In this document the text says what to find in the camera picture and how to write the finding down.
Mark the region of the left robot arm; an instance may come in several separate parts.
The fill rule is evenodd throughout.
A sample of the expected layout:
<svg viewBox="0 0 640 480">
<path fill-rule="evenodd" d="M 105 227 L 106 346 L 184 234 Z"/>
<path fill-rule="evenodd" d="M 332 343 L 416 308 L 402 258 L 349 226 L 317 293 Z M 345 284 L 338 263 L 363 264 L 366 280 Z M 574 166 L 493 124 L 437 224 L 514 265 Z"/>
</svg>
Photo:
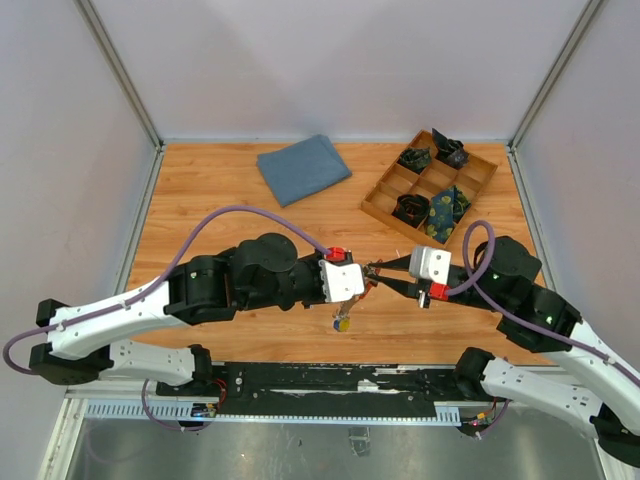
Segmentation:
<svg viewBox="0 0 640 480">
<path fill-rule="evenodd" d="M 217 255 L 196 256 L 166 276 L 103 301 L 70 307 L 45 300 L 37 322 L 52 330 L 31 349 L 29 368 L 54 385 L 125 377 L 203 395 L 214 383 L 207 349 L 162 348 L 134 336 L 230 321 L 239 311 L 322 304 L 324 258 L 320 251 L 301 257 L 289 238 L 267 233 Z"/>
</svg>

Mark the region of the metal key organizer red handle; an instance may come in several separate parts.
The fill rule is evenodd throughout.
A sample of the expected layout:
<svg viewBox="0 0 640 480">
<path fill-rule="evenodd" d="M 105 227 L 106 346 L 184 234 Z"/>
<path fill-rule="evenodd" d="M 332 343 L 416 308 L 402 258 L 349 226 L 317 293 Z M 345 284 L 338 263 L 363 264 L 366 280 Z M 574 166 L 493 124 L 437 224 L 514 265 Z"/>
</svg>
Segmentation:
<svg viewBox="0 0 640 480">
<path fill-rule="evenodd" d="M 354 296 L 350 300 L 341 303 L 340 307 L 334 312 L 333 315 L 333 328 L 335 331 L 346 332 L 349 329 L 351 310 L 358 302 L 362 301 L 377 285 L 378 282 L 376 280 L 365 277 L 364 292 L 360 295 Z"/>
</svg>

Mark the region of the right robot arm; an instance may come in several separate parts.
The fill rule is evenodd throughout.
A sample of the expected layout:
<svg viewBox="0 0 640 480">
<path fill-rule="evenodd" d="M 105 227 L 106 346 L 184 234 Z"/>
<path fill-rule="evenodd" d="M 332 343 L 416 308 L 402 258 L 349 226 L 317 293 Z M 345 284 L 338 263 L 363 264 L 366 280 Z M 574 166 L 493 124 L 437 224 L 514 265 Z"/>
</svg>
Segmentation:
<svg viewBox="0 0 640 480">
<path fill-rule="evenodd" d="M 453 370 L 455 392 L 466 400 L 524 403 L 574 425 L 618 461 L 638 466 L 639 374 L 574 306 L 536 284 L 540 260 L 509 236 L 490 236 L 445 275 L 427 265 L 433 260 L 441 266 L 442 254 L 417 247 L 405 257 L 367 265 L 365 276 L 422 308 L 441 301 L 498 313 L 497 329 L 507 340 L 552 360 L 577 381 L 556 383 L 469 347 Z"/>
</svg>

